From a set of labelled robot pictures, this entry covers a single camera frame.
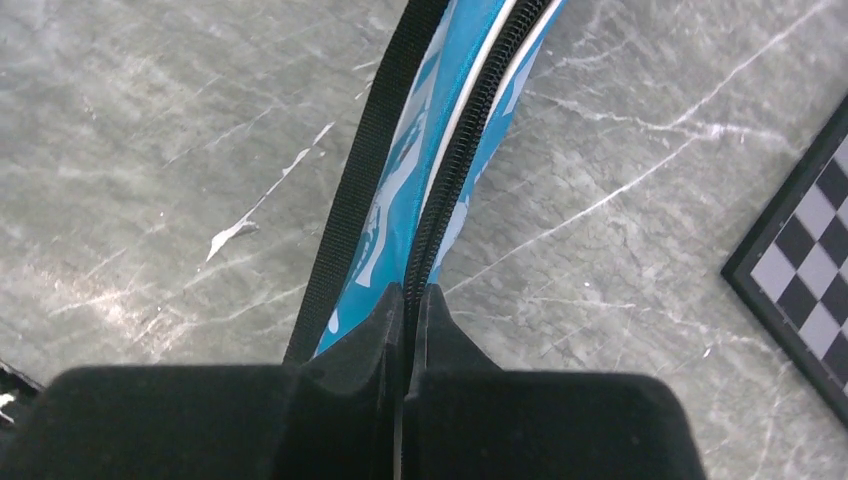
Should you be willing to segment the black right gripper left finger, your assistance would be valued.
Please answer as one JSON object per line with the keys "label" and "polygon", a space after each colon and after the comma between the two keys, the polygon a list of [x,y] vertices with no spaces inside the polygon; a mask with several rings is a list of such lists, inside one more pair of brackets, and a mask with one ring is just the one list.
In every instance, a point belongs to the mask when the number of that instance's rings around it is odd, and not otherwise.
{"label": "black right gripper left finger", "polygon": [[5,479],[397,479],[403,299],[295,366],[86,367],[57,377]]}

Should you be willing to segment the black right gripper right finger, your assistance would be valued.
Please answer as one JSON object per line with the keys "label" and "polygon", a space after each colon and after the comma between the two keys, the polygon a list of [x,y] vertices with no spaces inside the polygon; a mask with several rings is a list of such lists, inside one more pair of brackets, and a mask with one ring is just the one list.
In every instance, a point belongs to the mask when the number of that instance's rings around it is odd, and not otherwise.
{"label": "black right gripper right finger", "polygon": [[702,479],[687,415],[642,374],[506,370],[424,290],[404,402],[405,479]]}

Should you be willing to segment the blue racket carry bag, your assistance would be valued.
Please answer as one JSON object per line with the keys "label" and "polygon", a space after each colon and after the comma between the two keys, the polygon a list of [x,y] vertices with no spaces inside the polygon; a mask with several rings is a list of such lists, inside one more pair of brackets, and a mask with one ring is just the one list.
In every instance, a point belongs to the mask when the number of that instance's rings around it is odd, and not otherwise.
{"label": "blue racket carry bag", "polygon": [[560,1],[410,1],[374,78],[284,360],[328,351],[403,289],[413,337]]}

